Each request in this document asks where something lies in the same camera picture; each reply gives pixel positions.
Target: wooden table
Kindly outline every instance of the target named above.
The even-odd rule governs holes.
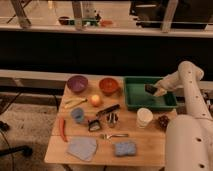
[[[58,164],[82,164],[82,165],[116,165],[116,166],[164,166],[165,132],[156,123],[156,119],[166,114],[169,118],[176,116],[176,110],[167,112],[155,112],[153,121],[146,128],[138,128],[136,125],[136,112],[128,111],[125,105],[123,83],[119,81],[120,91],[112,96],[104,96],[98,88],[99,79],[89,80],[88,88],[79,95],[73,94],[65,87],[64,95],[60,104],[59,112],[55,120],[52,135],[50,137],[45,162]],[[99,110],[114,104],[120,104],[121,109],[117,111],[119,121],[115,128],[109,128],[103,120],[103,129],[97,132],[89,132],[87,126],[76,124],[70,117],[72,109],[65,109],[65,101],[70,97],[86,97],[92,94],[99,94],[103,104],[100,107],[92,107],[89,102],[82,103],[77,107],[84,109],[86,116],[94,116]],[[64,142],[58,130],[58,116],[63,116],[66,120],[65,134],[68,140],[74,136],[91,136],[97,139],[98,149],[92,161],[84,162],[66,152],[68,143]],[[126,138],[111,138],[103,140],[99,138],[100,133],[128,133]],[[127,157],[115,157],[113,143],[132,140],[137,145],[137,155]]]

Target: bowl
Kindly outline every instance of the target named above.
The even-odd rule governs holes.
[[[109,96],[119,89],[119,85],[115,79],[106,77],[99,82],[99,88],[105,95]]]
[[[75,75],[68,79],[67,87],[74,93],[81,93],[87,88],[88,79],[82,75]]]
[[[69,25],[69,17],[67,16],[62,16],[62,17],[59,17],[58,21],[61,25]]]

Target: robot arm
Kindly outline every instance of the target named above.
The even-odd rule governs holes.
[[[184,61],[178,71],[155,85],[159,92],[173,91],[182,85],[188,114],[178,115],[167,127],[166,171],[209,170],[207,149],[210,143],[206,137],[213,133],[213,123],[197,84],[203,75],[200,68]]]

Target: paper cup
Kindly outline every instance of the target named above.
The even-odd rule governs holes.
[[[140,108],[137,111],[137,126],[145,128],[153,119],[152,112],[147,108]]]

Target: pepper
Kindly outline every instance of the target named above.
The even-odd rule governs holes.
[[[64,126],[65,126],[64,118],[59,117],[59,133],[60,133],[60,136],[61,136],[61,138],[64,142],[68,142],[67,137],[64,135]]]

